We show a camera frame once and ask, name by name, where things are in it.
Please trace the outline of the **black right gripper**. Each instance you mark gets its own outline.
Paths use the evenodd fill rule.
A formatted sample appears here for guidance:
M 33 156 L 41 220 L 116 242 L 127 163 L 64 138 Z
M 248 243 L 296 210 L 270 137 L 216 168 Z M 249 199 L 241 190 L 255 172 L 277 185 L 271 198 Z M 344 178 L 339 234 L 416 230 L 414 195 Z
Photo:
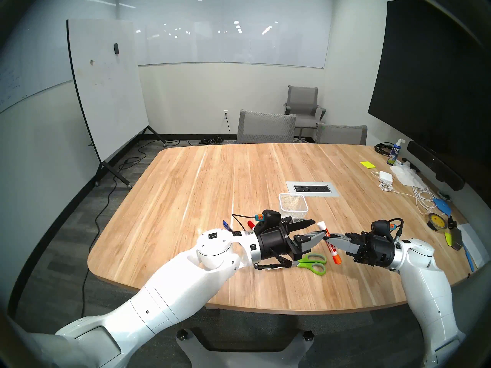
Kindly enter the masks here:
M 336 249 L 341 249 L 359 264 L 388 268 L 395 258 L 395 243 L 372 232 L 346 234 L 325 232 L 325 239 Z

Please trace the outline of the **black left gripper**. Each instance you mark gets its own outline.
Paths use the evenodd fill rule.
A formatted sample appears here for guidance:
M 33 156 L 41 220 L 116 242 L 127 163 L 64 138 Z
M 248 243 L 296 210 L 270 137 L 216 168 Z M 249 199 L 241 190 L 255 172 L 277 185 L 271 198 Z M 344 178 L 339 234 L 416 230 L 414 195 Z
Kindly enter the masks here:
M 299 260 L 303 254 L 311 251 L 313 247 L 323 241 L 325 230 L 313 231 L 304 235 L 289 237 L 289 232 L 306 229 L 316 224 L 313 219 L 285 218 L 285 224 L 266 227 L 265 222 L 255 225 L 255 234 L 258 239 L 260 260 L 266 260 L 276 255 L 288 255 L 293 260 Z

